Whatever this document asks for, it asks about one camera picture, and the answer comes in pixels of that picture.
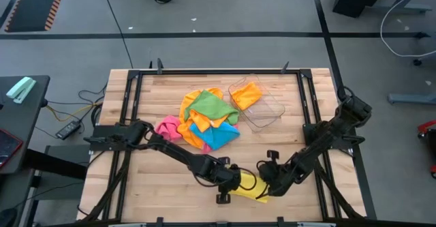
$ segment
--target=floor mat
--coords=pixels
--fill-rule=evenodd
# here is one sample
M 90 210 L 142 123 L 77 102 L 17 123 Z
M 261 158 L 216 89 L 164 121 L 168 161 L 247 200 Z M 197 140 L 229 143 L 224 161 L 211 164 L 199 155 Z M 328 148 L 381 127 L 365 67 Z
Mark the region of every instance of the floor mat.
M 61 0 L 17 0 L 5 31 L 30 32 L 50 30 Z

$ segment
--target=mint green object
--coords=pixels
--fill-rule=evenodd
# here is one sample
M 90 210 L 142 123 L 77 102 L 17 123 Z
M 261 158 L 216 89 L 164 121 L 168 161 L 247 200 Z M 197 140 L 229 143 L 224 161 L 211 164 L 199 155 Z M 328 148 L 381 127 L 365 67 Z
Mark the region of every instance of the mint green object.
M 30 77 L 24 77 L 16 83 L 7 93 L 8 98 L 13 98 L 14 103 L 21 104 L 32 90 L 36 81 Z
M 225 120 L 226 122 L 230 125 L 238 123 L 239 112 L 206 90 L 203 90 L 192 104 L 185 109 L 185 121 L 189 118 L 190 110 L 195 110 L 210 120 L 220 119 L 229 115 Z

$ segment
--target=green cloth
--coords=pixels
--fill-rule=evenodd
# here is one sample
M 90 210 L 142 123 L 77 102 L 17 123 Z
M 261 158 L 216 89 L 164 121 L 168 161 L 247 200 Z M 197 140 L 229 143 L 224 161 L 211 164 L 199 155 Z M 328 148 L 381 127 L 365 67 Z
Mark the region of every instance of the green cloth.
M 185 121 L 189 118 L 190 110 L 195 110 L 210 120 L 220 119 L 229 115 L 225 120 L 226 122 L 230 125 L 238 123 L 239 112 L 206 90 L 203 90 L 192 104 L 185 109 Z

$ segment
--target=pink cloth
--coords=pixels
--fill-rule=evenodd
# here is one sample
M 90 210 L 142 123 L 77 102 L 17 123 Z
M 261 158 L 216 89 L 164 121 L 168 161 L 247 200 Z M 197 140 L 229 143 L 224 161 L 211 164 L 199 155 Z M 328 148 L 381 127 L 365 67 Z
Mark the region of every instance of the pink cloth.
M 157 125 L 155 131 L 162 135 L 166 140 L 174 142 L 182 137 L 182 135 L 177 132 L 177 127 L 179 125 L 180 121 L 178 118 L 168 115 L 161 123 L 159 123 L 159 125 Z
M 233 127 L 235 127 L 236 129 L 239 129 L 239 125 L 238 124 L 234 124 Z M 203 149 L 202 149 L 202 154 L 206 155 L 208 153 L 210 153 L 212 151 L 212 148 L 207 145 L 206 143 L 203 144 Z

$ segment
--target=white cable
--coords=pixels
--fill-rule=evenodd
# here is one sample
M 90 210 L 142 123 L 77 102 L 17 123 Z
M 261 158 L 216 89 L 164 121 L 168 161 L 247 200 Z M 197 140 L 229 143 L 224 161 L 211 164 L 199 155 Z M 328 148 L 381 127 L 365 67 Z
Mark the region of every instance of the white cable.
M 399 57 L 425 57 L 425 56 L 431 55 L 431 54 L 433 54 L 433 53 L 436 53 L 436 50 L 434 50 L 434 51 L 432 51 L 432 52 L 428 52 L 428 53 L 425 53 L 425 54 L 422 54 L 422 55 L 401 55 L 401 54 L 395 52 L 395 51 L 394 51 L 394 50 L 393 50 L 393 49 L 388 45 L 388 43 L 386 43 L 386 41 L 385 41 L 384 38 L 383 38 L 383 24 L 384 24 L 384 21 L 385 21 L 385 19 L 388 17 L 389 13 L 390 13 L 393 9 L 395 9 L 396 6 L 398 6 L 399 4 L 401 4 L 402 2 L 404 2 L 404 0 L 401 0 L 401 1 L 399 1 L 398 3 L 396 3 L 395 5 L 393 5 L 393 6 L 388 10 L 388 13 L 386 13 L 386 15 L 384 16 L 384 18 L 383 18 L 383 20 L 382 20 L 382 22 L 381 22 L 381 25 L 380 25 L 380 38 L 381 38 L 381 40 L 382 40 L 383 43 L 384 43 L 384 44 L 389 48 L 389 50 L 390 50 L 392 53 L 394 53 L 395 55 L 397 55 L 397 56 L 399 56 Z

